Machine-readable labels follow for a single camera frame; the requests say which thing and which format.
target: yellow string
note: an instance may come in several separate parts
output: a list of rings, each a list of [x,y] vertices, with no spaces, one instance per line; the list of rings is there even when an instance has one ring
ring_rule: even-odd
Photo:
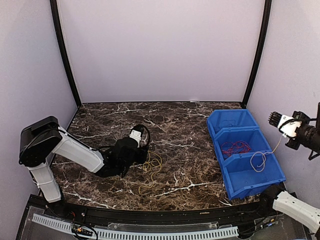
[[[159,156],[158,154],[156,154],[155,152],[153,152],[153,151],[148,151],[148,153],[149,153],[149,159],[148,159],[148,161],[146,161],[143,165],[142,165],[142,169],[143,169],[143,171],[145,171],[146,173],[148,173],[148,172],[150,172],[152,169],[153,169],[153,167],[154,168],[158,168],[158,170],[157,171],[154,171],[152,174],[151,174],[151,181],[152,181],[152,184],[149,186],[149,185],[141,185],[141,186],[139,186],[139,194],[140,195],[145,195],[145,194],[141,194],[141,188],[147,188],[147,189],[151,189],[151,188],[153,188],[154,187],[154,185],[155,185],[155,181],[154,181],[154,175],[156,174],[156,173],[159,173],[160,171],[161,171],[161,169],[162,169],[162,158],[161,158],[161,156]],[[153,158],[152,160],[151,160],[151,155],[150,154],[154,154],[154,155],[156,155],[157,157],[159,157],[159,159],[157,159],[157,158]]]

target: marble tabletop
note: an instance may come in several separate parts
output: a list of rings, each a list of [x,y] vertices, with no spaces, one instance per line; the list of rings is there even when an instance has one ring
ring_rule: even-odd
[[[124,178],[100,178],[64,157],[56,156],[52,172],[67,202],[137,211],[181,211],[251,203],[258,196],[228,200],[206,119],[216,109],[239,109],[232,102],[130,102],[83,104],[68,131],[96,148],[114,145],[133,126],[151,132],[150,151],[162,158],[162,169],[130,168]]]

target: white robotic arm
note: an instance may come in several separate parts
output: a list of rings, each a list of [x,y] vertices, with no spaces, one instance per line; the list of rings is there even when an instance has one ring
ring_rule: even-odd
[[[31,172],[45,199],[54,203],[60,201],[63,194],[46,161],[48,154],[63,156],[99,177],[124,177],[133,162],[144,163],[146,160],[149,144],[140,147],[144,128],[150,137],[149,130],[139,124],[131,130],[129,137],[118,140],[115,146],[103,152],[74,138],[50,116],[22,130],[19,162]]]

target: blue container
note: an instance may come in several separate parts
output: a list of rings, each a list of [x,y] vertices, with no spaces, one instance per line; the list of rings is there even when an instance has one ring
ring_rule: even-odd
[[[251,150],[249,153],[272,151],[265,136],[257,127],[225,128],[215,136],[213,141],[215,154],[220,166],[224,166],[225,160],[228,159],[228,156],[223,154],[223,150],[226,151],[231,146],[231,144],[224,143],[235,143],[238,141],[244,141],[250,146]]]
[[[253,153],[235,154],[231,156],[223,167],[223,180],[230,200],[262,193],[272,184],[279,184],[286,177],[279,166],[275,155],[267,154],[265,167],[262,172],[256,172],[250,164]],[[257,167],[262,163],[260,154],[252,159],[252,164]]]
[[[212,139],[224,128],[259,127],[247,109],[214,110],[207,125]]]

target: white panel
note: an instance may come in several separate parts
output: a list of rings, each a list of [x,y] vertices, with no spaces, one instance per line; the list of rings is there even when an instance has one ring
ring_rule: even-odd
[[[248,104],[267,140],[274,147],[279,131],[269,125],[273,111],[292,116],[294,111],[317,116],[320,102],[320,2],[272,2],[269,27],[257,79]],[[275,155],[287,178],[289,192],[320,208],[320,158],[308,160],[310,150],[298,151],[282,141]]]
[[[18,164],[24,127],[53,115],[66,127],[76,111],[48,0],[0,1],[0,239],[15,239],[30,193]]]
[[[242,101],[263,0],[60,0],[83,102]]]

